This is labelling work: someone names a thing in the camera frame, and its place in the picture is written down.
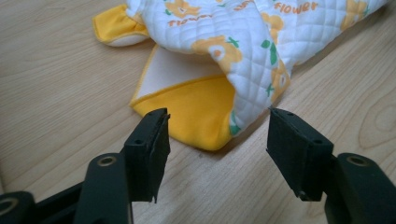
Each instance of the wood grain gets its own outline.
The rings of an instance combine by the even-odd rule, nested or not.
[[[88,162],[118,152],[140,117],[128,107],[154,43],[110,48],[91,18],[113,1],[0,2],[0,176],[40,201],[80,182]],[[396,183],[396,2],[297,67],[277,107],[335,144],[376,161]],[[265,152],[268,114],[208,153],[171,139],[159,201],[135,223],[326,223],[321,203],[293,195]]]

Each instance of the quilted fabric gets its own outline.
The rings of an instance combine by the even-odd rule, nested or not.
[[[314,56],[345,29],[386,2],[127,0],[126,14],[145,25],[148,35],[169,51],[211,56],[234,88],[227,120],[229,132],[235,136],[289,86],[294,65]],[[155,55],[146,70],[159,61]],[[167,58],[166,52],[161,55]],[[173,64],[164,66],[180,66],[176,61],[170,63]],[[228,140],[224,137],[220,140],[223,142],[213,147],[195,146],[217,149]]]

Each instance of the cloth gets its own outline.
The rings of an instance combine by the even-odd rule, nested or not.
[[[131,101],[168,107],[171,136],[206,150],[244,131],[289,86],[291,69],[386,0],[127,0],[93,19],[98,39],[152,38]]]

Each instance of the table surface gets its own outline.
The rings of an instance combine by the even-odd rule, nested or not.
[[[92,16],[113,1],[0,3],[0,176],[37,201],[83,180],[88,162],[119,152],[141,118],[128,103],[150,50],[99,43]],[[376,161],[396,182],[396,2],[295,68],[277,107],[335,145]],[[136,223],[326,223],[265,152],[268,114],[217,152],[171,139],[158,203],[134,203]]]

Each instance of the wooden table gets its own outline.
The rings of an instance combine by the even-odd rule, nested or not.
[[[376,161],[396,182],[396,2],[297,67],[276,105],[335,144]],[[154,42],[111,48],[91,18],[113,1],[0,3],[0,175],[5,192],[40,201],[80,182],[88,162],[118,152],[141,118],[128,103]],[[136,223],[326,223],[265,152],[268,116],[210,153],[171,139],[159,200]]]

